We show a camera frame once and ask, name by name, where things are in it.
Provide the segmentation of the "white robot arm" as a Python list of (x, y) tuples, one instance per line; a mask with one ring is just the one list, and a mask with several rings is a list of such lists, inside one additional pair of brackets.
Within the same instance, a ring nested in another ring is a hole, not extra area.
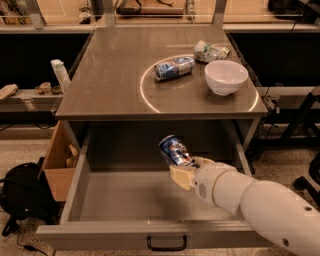
[(291, 189), (201, 157), (190, 166), (169, 168), (177, 185), (246, 222), (266, 240), (296, 256), (320, 256), (320, 212)]

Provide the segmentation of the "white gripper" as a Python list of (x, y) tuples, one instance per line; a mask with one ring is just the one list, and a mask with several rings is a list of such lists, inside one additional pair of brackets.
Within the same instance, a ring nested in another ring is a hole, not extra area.
[(218, 179), (228, 171), (235, 171), (236, 168), (199, 156), (194, 156), (193, 159), (200, 166), (197, 170), (195, 167), (170, 165), (170, 176), (186, 191), (195, 186), (196, 195), (210, 206), (215, 206), (213, 192)]

